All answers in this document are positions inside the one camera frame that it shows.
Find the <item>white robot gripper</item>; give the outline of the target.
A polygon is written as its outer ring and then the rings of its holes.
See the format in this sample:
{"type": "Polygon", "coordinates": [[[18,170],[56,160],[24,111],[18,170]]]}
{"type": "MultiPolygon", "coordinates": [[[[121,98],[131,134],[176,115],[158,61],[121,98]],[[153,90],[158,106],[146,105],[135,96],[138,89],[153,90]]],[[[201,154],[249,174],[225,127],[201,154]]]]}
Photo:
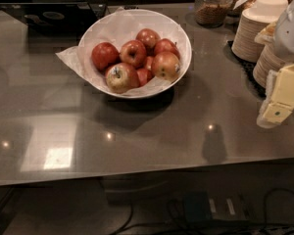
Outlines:
{"type": "MultiPolygon", "coordinates": [[[[279,17],[269,23],[254,38],[266,45],[273,40],[273,53],[294,63],[294,0],[279,17]]],[[[281,125],[294,111],[294,64],[279,71],[271,70],[267,77],[266,100],[260,107],[257,125],[273,128],[281,125]]]]}

